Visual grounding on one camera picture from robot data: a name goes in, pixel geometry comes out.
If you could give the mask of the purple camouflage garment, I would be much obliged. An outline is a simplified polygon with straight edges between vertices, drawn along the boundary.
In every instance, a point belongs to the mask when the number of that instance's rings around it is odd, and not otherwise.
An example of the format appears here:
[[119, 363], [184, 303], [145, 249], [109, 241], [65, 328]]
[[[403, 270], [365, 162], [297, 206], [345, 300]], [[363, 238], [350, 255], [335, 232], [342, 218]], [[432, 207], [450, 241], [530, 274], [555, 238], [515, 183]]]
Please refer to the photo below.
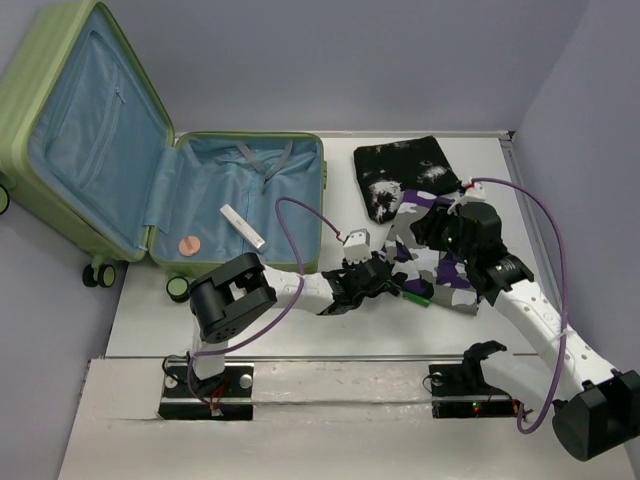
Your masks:
[[439, 198], [424, 191], [408, 190], [391, 222], [381, 255], [406, 279], [402, 292], [421, 295], [441, 307], [475, 316], [480, 297], [467, 280], [462, 263], [445, 252], [419, 245], [410, 225], [426, 215]]

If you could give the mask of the green black tube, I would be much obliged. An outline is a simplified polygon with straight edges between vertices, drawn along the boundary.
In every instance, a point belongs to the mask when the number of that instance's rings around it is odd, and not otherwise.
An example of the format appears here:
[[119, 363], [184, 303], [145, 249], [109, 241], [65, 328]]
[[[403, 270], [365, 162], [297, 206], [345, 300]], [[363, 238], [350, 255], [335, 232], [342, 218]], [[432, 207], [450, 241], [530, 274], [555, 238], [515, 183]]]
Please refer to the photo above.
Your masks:
[[431, 304], [431, 300], [430, 299], [425, 298], [425, 297], [423, 297], [421, 295], [414, 294], [412, 292], [408, 292], [408, 291], [404, 291], [402, 293], [402, 298], [407, 300], [407, 301], [410, 301], [410, 302], [412, 302], [412, 303], [414, 303], [416, 305], [419, 305], [419, 306], [421, 306], [423, 308], [428, 308], [430, 306], [430, 304]]

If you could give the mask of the black white tie-dye shirt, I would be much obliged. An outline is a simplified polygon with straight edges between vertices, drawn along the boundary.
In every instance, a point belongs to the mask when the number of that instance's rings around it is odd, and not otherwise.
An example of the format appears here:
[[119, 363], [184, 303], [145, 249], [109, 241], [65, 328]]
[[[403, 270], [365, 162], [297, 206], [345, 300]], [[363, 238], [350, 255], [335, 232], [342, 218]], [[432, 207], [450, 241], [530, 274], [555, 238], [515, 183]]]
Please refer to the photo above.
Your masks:
[[408, 190], [438, 196], [461, 185], [433, 136], [360, 146], [353, 159], [367, 215], [378, 224], [394, 219]]

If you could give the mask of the round peach compact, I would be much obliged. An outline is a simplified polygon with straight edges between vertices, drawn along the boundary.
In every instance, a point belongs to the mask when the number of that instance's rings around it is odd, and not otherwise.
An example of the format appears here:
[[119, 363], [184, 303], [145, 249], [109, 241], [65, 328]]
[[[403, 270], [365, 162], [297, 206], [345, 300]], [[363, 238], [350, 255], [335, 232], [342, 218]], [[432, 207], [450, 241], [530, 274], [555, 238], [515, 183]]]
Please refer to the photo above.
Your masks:
[[191, 257], [196, 255], [201, 249], [201, 241], [197, 236], [186, 236], [180, 240], [178, 250], [181, 255]]

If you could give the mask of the green hard-shell suitcase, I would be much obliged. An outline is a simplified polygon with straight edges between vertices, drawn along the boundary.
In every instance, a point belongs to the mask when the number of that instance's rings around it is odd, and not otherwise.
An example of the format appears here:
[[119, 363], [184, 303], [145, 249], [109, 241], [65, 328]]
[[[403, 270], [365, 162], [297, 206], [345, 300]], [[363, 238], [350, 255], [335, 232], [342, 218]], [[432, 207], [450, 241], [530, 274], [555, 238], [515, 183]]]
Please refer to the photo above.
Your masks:
[[[1, 81], [1, 203], [18, 203], [89, 256], [88, 287], [118, 261], [150, 260], [174, 298], [252, 246], [219, 209], [266, 241], [265, 264], [316, 270], [327, 165], [304, 132], [177, 135], [134, 50], [100, 1], [44, 5]], [[180, 254], [186, 236], [200, 251]]]

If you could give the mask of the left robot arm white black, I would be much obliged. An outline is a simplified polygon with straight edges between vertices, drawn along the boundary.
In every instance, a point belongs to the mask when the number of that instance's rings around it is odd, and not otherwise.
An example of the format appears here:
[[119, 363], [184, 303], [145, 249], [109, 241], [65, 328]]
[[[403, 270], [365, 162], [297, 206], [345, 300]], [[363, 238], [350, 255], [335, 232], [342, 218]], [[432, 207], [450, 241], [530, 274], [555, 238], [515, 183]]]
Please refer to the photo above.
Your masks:
[[399, 295], [406, 279], [376, 253], [363, 262], [343, 262], [337, 270], [314, 274], [272, 268], [254, 253], [230, 260], [188, 288], [198, 328], [186, 374], [190, 393], [205, 402], [202, 395], [220, 386], [224, 355], [266, 334], [291, 310], [343, 315], [366, 298]]

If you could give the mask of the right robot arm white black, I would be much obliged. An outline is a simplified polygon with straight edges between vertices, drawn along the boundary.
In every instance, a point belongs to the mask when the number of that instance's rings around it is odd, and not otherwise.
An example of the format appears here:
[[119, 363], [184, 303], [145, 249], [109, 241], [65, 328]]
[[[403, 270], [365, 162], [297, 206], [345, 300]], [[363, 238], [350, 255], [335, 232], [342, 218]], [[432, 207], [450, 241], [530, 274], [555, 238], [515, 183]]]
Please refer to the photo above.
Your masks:
[[525, 337], [552, 372], [553, 414], [560, 444], [590, 460], [639, 435], [639, 375], [621, 372], [564, 321], [531, 270], [504, 245], [489, 204], [437, 201], [410, 226], [418, 244], [461, 261], [472, 287]]

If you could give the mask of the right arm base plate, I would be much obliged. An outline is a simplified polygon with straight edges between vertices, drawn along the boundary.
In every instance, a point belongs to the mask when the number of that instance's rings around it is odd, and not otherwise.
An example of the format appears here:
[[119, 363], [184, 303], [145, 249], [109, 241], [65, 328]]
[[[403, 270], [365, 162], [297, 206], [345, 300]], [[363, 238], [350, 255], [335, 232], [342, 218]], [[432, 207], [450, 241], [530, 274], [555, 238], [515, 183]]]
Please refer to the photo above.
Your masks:
[[515, 418], [521, 404], [511, 395], [486, 384], [477, 372], [461, 364], [432, 364], [423, 379], [432, 398], [434, 419]]

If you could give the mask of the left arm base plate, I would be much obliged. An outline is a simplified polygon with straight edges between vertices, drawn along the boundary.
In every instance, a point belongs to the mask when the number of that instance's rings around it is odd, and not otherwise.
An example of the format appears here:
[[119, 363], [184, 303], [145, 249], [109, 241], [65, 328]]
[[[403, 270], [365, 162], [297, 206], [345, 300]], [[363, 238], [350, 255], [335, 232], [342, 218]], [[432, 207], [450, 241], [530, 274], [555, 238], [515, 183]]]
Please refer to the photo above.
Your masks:
[[187, 385], [187, 363], [170, 359], [163, 367], [164, 384], [158, 416], [175, 421], [251, 421], [254, 417], [251, 363], [231, 363], [221, 375]]

